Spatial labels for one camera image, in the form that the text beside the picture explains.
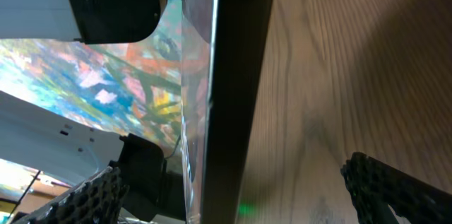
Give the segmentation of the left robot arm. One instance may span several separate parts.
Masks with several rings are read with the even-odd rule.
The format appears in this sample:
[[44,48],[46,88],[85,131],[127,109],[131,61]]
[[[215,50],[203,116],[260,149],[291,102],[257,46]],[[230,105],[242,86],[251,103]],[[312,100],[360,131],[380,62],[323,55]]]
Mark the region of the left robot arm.
[[1,0],[1,222],[186,221],[181,0]]

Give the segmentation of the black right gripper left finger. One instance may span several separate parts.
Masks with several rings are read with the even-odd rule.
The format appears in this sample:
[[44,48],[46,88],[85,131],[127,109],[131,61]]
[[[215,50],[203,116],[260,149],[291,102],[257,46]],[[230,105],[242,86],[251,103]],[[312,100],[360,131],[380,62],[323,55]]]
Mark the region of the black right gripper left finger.
[[16,224],[113,224],[118,222],[129,185],[118,167],[107,167],[77,184]]

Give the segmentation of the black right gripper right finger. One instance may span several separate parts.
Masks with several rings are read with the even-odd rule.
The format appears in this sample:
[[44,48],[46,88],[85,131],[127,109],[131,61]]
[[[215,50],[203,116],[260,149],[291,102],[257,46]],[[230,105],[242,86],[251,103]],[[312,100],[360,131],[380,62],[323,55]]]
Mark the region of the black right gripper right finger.
[[377,159],[354,152],[341,175],[360,223],[451,224],[451,195]]

